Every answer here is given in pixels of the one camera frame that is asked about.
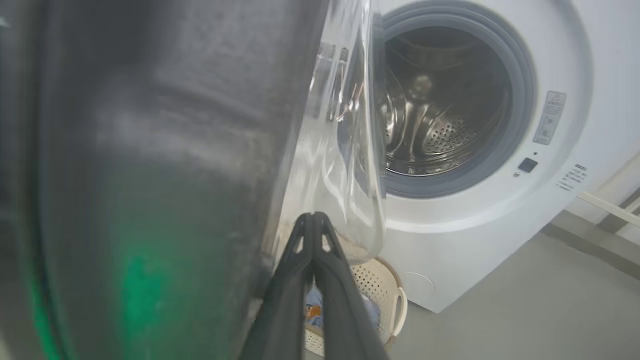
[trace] gray floor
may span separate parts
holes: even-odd
[[[442,313],[410,305],[390,357],[638,360],[640,281],[538,234]]]

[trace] laundry basket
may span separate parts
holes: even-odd
[[[361,293],[369,297],[380,308],[378,332],[389,349],[402,330],[406,319],[407,300],[402,289],[402,282],[396,271],[384,260],[375,258],[361,265],[351,267],[356,285]],[[397,306],[400,306],[396,318]],[[307,324],[305,329],[305,346],[307,350],[324,356],[324,338],[322,331]]]

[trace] transparent plastic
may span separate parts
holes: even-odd
[[[326,213],[351,263],[373,258],[385,232],[384,38],[377,1],[331,1],[278,226]]]

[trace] washing machine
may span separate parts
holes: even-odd
[[[381,0],[387,233],[441,312],[640,150],[637,1]]]

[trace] stainless steel drum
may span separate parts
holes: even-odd
[[[487,146],[511,108],[505,66],[462,30],[425,27],[387,42],[387,168],[442,174]]]

